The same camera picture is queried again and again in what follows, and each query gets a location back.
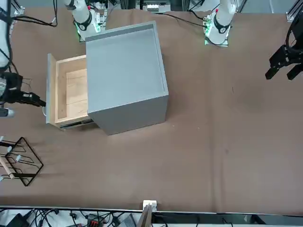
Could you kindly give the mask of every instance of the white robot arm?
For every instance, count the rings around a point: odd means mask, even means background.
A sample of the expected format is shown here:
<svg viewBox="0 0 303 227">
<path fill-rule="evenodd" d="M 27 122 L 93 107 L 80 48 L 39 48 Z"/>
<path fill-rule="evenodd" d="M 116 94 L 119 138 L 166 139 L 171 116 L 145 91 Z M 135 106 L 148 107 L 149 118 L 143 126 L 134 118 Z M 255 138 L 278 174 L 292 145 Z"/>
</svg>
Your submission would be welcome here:
<svg viewBox="0 0 303 227">
<path fill-rule="evenodd" d="M 9 1 L 7 0 L 1 0 L 0 1 L 0 49 L 7 55 L 9 56 L 9 46 L 7 43 L 7 22 L 5 21 L 6 18 L 6 13 L 10 13 L 10 5 Z M 4 70 L 6 66 L 8 65 L 9 60 L 7 57 L 4 56 L 3 53 L 0 52 L 0 71 L 1 69 Z"/>
<path fill-rule="evenodd" d="M 205 34 L 213 44 L 219 45 L 225 41 L 235 12 L 235 0 L 220 0 L 218 12 L 211 14 L 209 32 Z"/>
<path fill-rule="evenodd" d="M 71 10 L 83 40 L 101 31 L 100 13 L 93 9 L 89 10 L 85 0 L 64 0 L 64 4 L 68 10 Z"/>
</svg>

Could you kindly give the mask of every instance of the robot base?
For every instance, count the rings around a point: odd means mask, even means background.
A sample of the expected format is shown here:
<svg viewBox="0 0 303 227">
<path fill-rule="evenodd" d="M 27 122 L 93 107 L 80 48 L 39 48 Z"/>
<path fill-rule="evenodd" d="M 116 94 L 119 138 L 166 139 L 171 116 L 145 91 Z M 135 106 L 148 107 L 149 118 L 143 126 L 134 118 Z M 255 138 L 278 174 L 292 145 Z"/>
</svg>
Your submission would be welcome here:
<svg viewBox="0 0 303 227">
<path fill-rule="evenodd" d="M 204 31 L 204 38 L 205 38 L 205 41 L 204 41 L 204 45 L 214 45 L 213 43 L 211 43 L 208 38 L 206 37 L 206 34 L 209 32 L 209 27 L 211 26 L 211 15 L 207 15 L 206 17 L 208 20 L 207 21 L 203 21 L 203 25 L 206 25 L 207 28 L 204 28 L 203 31 Z M 226 39 L 225 41 L 222 43 L 222 44 L 219 44 L 219 45 L 216 45 L 216 46 L 222 46 L 222 47 L 228 47 L 228 33 L 229 31 L 227 32 L 227 35 L 226 35 Z"/>
</svg>

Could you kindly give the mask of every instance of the wooden drawer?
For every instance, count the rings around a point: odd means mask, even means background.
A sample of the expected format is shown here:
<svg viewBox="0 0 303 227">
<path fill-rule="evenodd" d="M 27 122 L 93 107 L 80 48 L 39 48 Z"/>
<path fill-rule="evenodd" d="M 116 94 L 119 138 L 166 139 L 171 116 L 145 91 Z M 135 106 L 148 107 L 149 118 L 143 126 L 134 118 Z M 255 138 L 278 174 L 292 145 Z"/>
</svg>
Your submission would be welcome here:
<svg viewBox="0 0 303 227">
<path fill-rule="evenodd" d="M 91 123 L 86 55 L 61 61 L 48 54 L 46 123 L 60 129 Z"/>
</svg>

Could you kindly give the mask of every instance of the metal frame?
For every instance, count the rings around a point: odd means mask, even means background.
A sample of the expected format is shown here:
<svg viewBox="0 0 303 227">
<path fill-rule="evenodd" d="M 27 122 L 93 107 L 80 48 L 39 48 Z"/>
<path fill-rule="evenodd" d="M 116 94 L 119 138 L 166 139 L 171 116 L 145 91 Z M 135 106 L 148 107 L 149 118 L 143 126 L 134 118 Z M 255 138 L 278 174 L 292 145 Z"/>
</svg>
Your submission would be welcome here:
<svg viewBox="0 0 303 227">
<path fill-rule="evenodd" d="M 24 14 L 25 8 L 21 6 L 17 0 L 12 0 L 11 5 L 15 8 L 15 15 L 22 15 Z"/>
<path fill-rule="evenodd" d="M 242 10 L 243 10 L 243 8 L 244 8 L 246 2 L 247 2 L 247 0 L 243 0 L 242 3 L 241 3 L 241 5 L 238 7 L 238 0 L 236 0 L 237 12 L 238 12 L 238 13 L 241 13 L 241 12 L 242 12 Z"/>
<path fill-rule="evenodd" d="M 27 151 L 24 149 L 23 146 L 20 145 L 21 142 L 24 142 L 26 144 L 27 148 L 29 148 L 30 151 L 34 154 L 36 159 L 39 161 L 39 165 L 36 165 L 31 157 L 26 156 L 26 155 L 23 154 L 23 153 L 26 153 Z M 41 171 L 42 167 L 44 166 L 44 164 L 42 163 L 40 158 L 33 151 L 32 147 L 28 144 L 26 139 L 23 138 L 23 137 L 20 137 L 20 139 L 18 139 L 18 141 L 16 143 L 14 143 L 12 141 L 3 140 L 2 142 L 0 142 L 0 146 L 7 147 L 7 148 L 12 147 L 12 150 L 10 152 L 8 152 L 5 155 L 1 155 L 1 156 L 6 159 L 6 161 L 7 161 L 6 164 L 9 164 L 11 166 L 11 167 L 9 167 L 9 169 L 14 170 L 14 173 L 13 173 L 13 175 L 15 177 L 14 179 L 21 180 L 23 185 L 25 187 L 28 187 L 32 183 L 32 181 L 35 179 L 35 177 L 38 175 L 38 173 Z M 14 150 L 15 148 L 22 148 L 23 151 L 20 151 L 20 150 L 16 151 L 16 150 Z M 12 157 L 12 155 L 21 156 L 23 158 L 23 160 L 20 160 L 20 161 L 17 162 L 15 160 L 15 158 Z M 23 173 L 20 168 L 14 167 L 14 164 L 16 164 L 16 163 L 22 163 L 22 164 L 25 164 L 25 165 L 35 166 L 35 167 L 37 167 L 38 170 L 34 174 Z M 2 175 L 2 176 L 3 176 L 3 179 L 11 179 L 9 177 L 9 175 Z"/>
<path fill-rule="evenodd" d="M 294 5 L 286 12 L 286 18 L 288 22 L 292 22 L 297 15 L 299 9 L 303 5 L 303 0 L 297 0 Z"/>
</svg>

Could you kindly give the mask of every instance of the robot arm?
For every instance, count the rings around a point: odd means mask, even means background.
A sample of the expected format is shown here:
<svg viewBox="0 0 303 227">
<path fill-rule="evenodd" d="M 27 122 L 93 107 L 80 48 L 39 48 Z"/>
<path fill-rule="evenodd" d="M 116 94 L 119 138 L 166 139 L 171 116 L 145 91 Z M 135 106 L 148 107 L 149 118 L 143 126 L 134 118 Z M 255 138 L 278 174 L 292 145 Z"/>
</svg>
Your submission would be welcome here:
<svg viewBox="0 0 303 227">
<path fill-rule="evenodd" d="M 34 106 L 46 106 L 40 97 L 32 92 L 21 91 L 23 77 L 17 73 L 6 72 L 11 64 L 9 31 L 10 0 L 0 1 L 0 117 L 12 117 L 14 111 L 4 108 L 5 103 L 22 103 Z"/>
<path fill-rule="evenodd" d="M 9 36 L 9 24 L 11 19 L 7 17 L 10 14 L 10 2 L 8 0 L 0 1 L 0 49 L 9 56 L 9 45 L 7 37 Z M 0 72 L 8 68 L 9 60 L 3 53 L 0 52 Z"/>
<path fill-rule="evenodd" d="M 218 12 L 211 14 L 209 32 L 205 35 L 213 44 L 219 45 L 225 41 L 235 12 L 235 0 L 220 0 Z"/>
<path fill-rule="evenodd" d="M 89 10 L 85 0 L 64 0 L 64 4 L 71 11 L 83 40 L 100 33 L 100 13 Z"/>
</svg>

